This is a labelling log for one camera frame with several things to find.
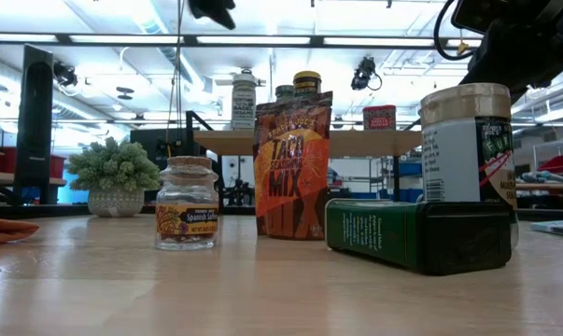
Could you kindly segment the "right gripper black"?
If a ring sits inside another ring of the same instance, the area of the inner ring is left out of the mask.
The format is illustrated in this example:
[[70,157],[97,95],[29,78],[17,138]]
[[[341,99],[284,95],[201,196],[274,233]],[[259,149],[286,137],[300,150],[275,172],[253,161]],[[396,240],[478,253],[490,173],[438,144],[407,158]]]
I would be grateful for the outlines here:
[[511,99],[546,88],[563,72],[563,8],[510,10],[491,22],[461,84],[496,83]]

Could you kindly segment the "yellow-lid crunchy onion can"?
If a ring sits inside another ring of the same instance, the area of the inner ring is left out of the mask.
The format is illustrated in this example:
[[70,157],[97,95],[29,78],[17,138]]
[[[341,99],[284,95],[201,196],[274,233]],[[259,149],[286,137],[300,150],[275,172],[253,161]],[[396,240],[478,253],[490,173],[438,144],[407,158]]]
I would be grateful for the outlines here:
[[301,71],[294,75],[293,93],[295,97],[311,96],[321,93],[321,76],[315,71]]

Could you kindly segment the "small saffron glass jar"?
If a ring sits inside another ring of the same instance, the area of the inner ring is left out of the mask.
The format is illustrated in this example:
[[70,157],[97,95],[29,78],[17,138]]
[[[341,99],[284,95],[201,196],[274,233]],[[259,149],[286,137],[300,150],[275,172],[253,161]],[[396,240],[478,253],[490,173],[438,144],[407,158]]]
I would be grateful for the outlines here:
[[218,236],[218,175],[207,157],[178,156],[160,172],[155,246],[161,250],[200,250]]

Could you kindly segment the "wooden shelf with black legs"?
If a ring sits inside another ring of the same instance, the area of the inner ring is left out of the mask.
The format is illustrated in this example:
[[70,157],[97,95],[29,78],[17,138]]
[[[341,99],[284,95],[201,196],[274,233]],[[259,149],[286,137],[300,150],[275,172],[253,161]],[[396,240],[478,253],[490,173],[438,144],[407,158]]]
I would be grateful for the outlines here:
[[[210,124],[194,111],[185,112],[186,141],[184,149],[190,152],[194,144],[214,152],[222,166],[222,156],[251,156],[253,132],[215,131]],[[410,131],[339,131],[331,132],[330,157],[392,158],[393,199],[406,201],[401,193],[400,157],[421,145],[421,132]]]

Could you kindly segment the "green black pepper tin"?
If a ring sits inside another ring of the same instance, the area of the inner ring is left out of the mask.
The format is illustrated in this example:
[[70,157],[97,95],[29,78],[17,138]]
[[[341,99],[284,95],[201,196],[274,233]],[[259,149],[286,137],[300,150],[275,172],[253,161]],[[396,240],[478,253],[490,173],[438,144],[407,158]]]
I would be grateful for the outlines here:
[[511,259],[509,208],[499,203],[332,199],[327,246],[429,275],[497,269]]

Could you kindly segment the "white-label herb spice jar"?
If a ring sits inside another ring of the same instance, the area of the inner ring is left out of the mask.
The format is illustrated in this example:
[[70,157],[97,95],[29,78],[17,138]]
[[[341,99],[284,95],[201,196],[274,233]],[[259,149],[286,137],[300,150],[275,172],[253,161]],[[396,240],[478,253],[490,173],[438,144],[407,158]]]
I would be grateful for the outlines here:
[[232,118],[233,130],[252,129],[256,113],[257,79],[248,68],[241,70],[232,79]]

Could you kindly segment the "red storage bin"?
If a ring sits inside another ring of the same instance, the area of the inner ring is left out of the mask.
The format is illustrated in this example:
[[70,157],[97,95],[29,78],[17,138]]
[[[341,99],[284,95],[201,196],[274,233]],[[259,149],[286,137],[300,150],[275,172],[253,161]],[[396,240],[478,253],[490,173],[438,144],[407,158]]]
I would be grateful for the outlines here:
[[[65,158],[60,156],[50,156],[49,176],[51,178],[62,178],[64,170]],[[0,173],[15,173],[16,164],[16,148],[2,147],[0,148]]]

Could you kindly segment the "patterned red-lid grinder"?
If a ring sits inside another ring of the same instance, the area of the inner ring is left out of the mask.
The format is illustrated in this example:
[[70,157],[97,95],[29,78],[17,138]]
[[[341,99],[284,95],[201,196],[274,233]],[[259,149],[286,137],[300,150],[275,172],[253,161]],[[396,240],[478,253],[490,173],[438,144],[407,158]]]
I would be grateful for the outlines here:
[[395,130],[396,106],[374,105],[362,109],[365,130]]

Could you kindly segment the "black upright post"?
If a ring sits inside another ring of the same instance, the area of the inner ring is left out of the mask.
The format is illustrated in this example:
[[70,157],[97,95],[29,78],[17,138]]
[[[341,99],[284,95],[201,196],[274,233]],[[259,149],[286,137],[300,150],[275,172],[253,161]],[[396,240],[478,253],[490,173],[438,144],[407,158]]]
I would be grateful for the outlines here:
[[53,55],[26,44],[23,48],[14,192],[36,188],[39,202],[50,201]]

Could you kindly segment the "blue panel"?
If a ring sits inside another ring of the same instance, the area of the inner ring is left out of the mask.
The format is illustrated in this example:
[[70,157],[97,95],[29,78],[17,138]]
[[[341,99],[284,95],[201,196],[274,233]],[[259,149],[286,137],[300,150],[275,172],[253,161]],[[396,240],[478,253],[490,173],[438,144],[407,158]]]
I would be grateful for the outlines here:
[[57,203],[87,203],[89,192],[87,190],[71,189],[71,184],[77,179],[77,175],[72,175],[66,170],[63,171],[63,179],[66,184],[58,187]]

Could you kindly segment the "flat blue book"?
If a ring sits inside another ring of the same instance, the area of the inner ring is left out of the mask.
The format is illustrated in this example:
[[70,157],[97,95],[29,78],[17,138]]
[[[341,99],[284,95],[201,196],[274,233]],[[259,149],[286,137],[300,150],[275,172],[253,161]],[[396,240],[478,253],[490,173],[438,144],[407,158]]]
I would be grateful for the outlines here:
[[530,228],[533,231],[552,233],[563,236],[563,220],[532,222]]

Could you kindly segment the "orange taco seasoning pouch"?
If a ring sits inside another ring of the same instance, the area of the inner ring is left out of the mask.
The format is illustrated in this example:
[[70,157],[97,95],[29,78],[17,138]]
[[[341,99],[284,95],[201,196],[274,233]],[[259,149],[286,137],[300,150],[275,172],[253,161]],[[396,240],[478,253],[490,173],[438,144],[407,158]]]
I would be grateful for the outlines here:
[[257,106],[253,168],[259,235],[325,238],[332,99],[327,91]]

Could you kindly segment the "green plant in white pot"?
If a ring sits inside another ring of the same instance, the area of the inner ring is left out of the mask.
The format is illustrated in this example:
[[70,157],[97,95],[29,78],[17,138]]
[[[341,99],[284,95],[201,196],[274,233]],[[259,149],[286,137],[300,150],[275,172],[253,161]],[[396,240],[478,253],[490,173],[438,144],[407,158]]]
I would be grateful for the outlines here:
[[69,158],[68,172],[77,178],[72,190],[88,193],[88,208],[98,217],[133,217],[145,203],[145,192],[160,186],[159,168],[138,143],[108,137]]

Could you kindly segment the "black overhead light bar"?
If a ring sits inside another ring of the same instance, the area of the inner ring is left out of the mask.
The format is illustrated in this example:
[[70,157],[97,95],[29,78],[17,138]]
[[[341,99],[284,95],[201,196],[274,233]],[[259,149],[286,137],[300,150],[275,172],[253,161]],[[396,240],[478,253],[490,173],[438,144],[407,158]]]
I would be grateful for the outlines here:
[[433,49],[424,36],[362,35],[166,35],[0,32],[0,44],[76,47]]

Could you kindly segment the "furikake seasoning jar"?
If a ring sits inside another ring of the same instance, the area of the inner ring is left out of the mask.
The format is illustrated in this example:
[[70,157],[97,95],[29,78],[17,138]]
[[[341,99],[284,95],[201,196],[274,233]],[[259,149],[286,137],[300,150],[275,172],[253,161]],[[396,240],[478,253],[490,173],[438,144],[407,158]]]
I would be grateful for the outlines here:
[[497,83],[443,89],[420,102],[426,201],[503,203],[519,239],[511,97]]

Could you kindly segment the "orange cloth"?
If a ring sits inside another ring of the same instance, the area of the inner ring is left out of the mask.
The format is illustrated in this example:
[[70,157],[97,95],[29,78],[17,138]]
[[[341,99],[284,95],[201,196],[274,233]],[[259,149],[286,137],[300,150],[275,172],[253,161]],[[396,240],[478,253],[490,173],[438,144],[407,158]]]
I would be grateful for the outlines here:
[[30,222],[0,219],[0,244],[25,239],[35,234],[38,229],[36,224]]

